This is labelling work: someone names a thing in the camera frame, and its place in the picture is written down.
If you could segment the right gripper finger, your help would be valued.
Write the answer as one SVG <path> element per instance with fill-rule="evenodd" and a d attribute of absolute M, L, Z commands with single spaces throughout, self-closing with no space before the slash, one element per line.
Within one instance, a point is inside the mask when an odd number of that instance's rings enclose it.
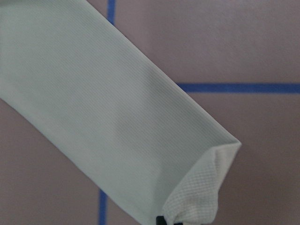
<path fill-rule="evenodd" d="M 163 216 L 157 216 L 156 225 L 165 225 L 165 218 Z"/>

